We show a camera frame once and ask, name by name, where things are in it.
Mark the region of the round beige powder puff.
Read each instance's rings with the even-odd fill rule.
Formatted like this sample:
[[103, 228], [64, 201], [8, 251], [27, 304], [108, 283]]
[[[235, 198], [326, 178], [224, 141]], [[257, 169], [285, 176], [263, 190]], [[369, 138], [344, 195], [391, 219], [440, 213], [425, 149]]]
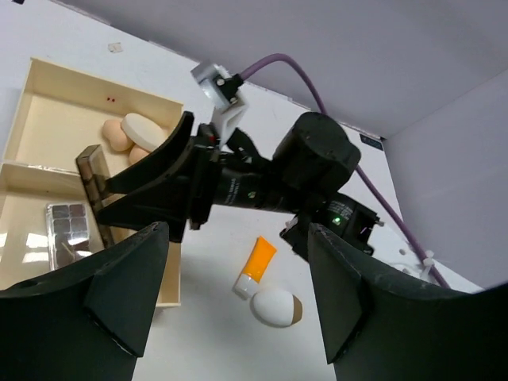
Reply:
[[147, 152], [155, 151], [168, 138], [162, 127], [140, 114], [125, 115], [121, 128], [130, 140]]

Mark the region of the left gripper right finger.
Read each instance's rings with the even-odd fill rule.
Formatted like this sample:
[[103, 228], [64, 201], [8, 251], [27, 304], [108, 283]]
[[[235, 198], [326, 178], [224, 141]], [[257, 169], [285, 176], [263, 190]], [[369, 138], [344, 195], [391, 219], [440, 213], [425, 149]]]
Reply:
[[312, 224], [308, 263], [339, 380], [504, 380], [507, 287], [468, 294], [407, 275]]

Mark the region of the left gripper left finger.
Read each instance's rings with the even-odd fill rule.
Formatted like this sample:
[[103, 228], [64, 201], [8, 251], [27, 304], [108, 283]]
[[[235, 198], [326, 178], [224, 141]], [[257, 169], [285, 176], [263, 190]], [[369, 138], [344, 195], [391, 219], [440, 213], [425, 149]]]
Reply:
[[3, 380], [131, 380], [167, 262], [168, 226], [1, 292]]

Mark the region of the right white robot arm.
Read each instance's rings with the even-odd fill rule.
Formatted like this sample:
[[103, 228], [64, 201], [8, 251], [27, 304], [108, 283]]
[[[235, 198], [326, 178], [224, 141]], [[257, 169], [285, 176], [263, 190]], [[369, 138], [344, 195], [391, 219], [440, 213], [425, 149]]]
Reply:
[[154, 152], [107, 179], [105, 195], [117, 200], [94, 214], [100, 225], [139, 230], [156, 221], [168, 224], [170, 239], [181, 242], [185, 228], [199, 229], [213, 206], [293, 214], [281, 238], [306, 258], [307, 232], [318, 223], [367, 255], [377, 213], [341, 193], [360, 161], [360, 150], [330, 117], [302, 114], [271, 159], [236, 129], [222, 151], [211, 125], [194, 124], [183, 113], [174, 131]]

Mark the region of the peach gourd makeup sponge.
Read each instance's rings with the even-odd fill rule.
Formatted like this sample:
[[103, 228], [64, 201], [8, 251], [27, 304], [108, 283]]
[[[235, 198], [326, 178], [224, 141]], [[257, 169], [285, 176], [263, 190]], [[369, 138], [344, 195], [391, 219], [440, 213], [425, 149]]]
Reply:
[[115, 152], [127, 155], [129, 165], [134, 165], [149, 155], [149, 151], [135, 144], [127, 136], [119, 120], [106, 120], [102, 126], [102, 135]]

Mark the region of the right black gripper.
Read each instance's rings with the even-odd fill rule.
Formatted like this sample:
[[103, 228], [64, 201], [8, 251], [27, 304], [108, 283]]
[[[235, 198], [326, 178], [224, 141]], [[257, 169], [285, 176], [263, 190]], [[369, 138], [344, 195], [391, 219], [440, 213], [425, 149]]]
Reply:
[[106, 181], [109, 194], [121, 197], [96, 213], [98, 224], [139, 231], [155, 222], [165, 222], [169, 241], [175, 243], [183, 240], [189, 215], [190, 229], [200, 230], [209, 219], [221, 175], [221, 138], [213, 123], [198, 127], [195, 193], [188, 176], [169, 174], [171, 166], [183, 156], [193, 124], [194, 114], [184, 111], [161, 146]]

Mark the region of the pink eyeshadow palette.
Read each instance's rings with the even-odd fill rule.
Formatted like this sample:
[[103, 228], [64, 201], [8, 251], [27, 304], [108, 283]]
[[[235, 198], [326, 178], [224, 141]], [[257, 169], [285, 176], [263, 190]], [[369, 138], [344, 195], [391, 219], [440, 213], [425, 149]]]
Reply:
[[49, 267], [52, 271], [84, 259], [102, 248], [96, 226], [83, 202], [45, 207]]

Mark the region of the brown eyeshadow palette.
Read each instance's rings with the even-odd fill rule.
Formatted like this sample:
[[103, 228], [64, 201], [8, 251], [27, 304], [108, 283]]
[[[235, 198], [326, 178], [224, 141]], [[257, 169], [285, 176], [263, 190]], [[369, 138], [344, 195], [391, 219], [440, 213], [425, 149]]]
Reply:
[[98, 233], [104, 248], [115, 245], [114, 234], [108, 225], [99, 222], [99, 212], [106, 206], [106, 200], [111, 193], [107, 189], [106, 181], [110, 178], [106, 158], [100, 144], [86, 147], [75, 159], [76, 167], [90, 205]]

